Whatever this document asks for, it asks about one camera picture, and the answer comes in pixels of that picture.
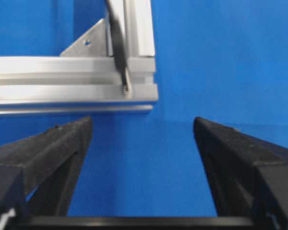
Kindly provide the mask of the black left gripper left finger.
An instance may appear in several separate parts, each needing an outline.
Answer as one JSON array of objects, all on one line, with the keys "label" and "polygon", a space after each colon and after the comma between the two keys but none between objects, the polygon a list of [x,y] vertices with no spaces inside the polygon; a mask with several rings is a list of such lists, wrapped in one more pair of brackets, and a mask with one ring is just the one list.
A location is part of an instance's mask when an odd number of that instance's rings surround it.
[{"label": "black left gripper left finger", "polygon": [[0,146],[0,230],[11,217],[67,215],[92,134],[86,116]]}]

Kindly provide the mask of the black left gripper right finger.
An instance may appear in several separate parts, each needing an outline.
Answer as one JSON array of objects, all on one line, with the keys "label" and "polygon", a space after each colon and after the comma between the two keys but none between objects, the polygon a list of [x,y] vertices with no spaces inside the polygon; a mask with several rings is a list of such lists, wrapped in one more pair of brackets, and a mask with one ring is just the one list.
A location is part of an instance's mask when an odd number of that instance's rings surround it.
[{"label": "black left gripper right finger", "polygon": [[288,230],[288,148],[202,117],[193,133],[217,214]]}]

